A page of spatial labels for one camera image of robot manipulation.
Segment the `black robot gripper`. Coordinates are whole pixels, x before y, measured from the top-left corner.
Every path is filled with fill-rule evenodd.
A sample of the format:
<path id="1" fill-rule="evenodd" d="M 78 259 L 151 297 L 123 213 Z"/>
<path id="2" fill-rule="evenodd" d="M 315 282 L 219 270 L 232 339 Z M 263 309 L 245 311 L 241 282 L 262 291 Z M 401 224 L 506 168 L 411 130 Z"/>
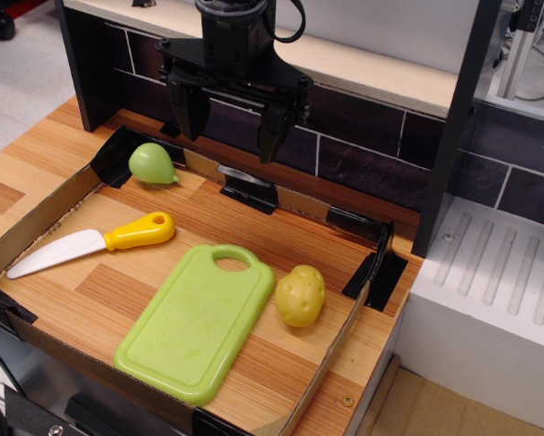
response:
<path id="1" fill-rule="evenodd" d="M 306 24 L 292 35 L 278 35 L 273 1 L 198 1 L 195 6 L 201 37 L 163 38 L 156 45 L 178 126 L 195 141 L 208 122 L 212 95 L 259 109 L 260 162 L 269 164 L 294 124 L 303 124 L 309 113 L 312 79 L 274 48 L 300 39 Z"/>

